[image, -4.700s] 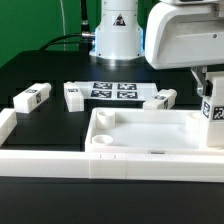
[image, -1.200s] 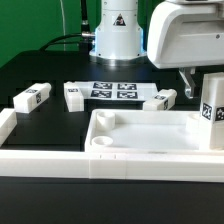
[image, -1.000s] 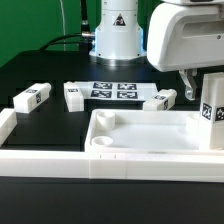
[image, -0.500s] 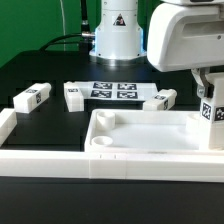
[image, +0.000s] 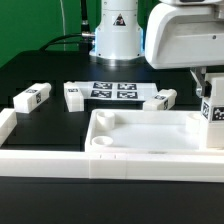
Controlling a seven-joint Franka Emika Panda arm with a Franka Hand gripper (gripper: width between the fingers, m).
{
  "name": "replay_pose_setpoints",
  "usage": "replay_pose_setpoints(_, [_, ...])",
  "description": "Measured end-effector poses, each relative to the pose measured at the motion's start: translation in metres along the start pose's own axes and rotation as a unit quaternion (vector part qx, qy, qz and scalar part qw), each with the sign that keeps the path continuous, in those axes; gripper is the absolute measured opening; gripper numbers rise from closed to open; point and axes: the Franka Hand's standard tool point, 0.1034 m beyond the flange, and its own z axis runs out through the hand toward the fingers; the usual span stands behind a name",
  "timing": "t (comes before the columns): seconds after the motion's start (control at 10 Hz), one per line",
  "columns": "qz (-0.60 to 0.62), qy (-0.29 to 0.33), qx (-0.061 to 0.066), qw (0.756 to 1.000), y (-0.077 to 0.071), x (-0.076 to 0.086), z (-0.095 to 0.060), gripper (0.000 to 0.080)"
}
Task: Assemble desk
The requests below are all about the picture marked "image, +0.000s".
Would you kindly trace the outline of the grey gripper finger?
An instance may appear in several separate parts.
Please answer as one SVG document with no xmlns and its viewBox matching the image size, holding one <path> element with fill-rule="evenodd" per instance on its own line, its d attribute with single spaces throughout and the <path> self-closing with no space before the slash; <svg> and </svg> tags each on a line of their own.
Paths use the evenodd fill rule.
<svg viewBox="0 0 224 224">
<path fill-rule="evenodd" d="M 211 95 L 212 85 L 205 80 L 206 68 L 194 67 L 190 69 L 190 72 L 196 82 L 196 95 L 199 98 L 209 97 Z"/>
</svg>

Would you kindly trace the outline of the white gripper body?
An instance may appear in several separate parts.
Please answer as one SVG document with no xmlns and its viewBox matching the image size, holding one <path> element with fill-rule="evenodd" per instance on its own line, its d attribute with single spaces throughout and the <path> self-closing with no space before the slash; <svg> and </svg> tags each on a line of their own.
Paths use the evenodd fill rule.
<svg viewBox="0 0 224 224">
<path fill-rule="evenodd" d="M 161 0 L 151 11 L 145 57 L 155 69 L 224 64 L 224 0 Z"/>
</svg>

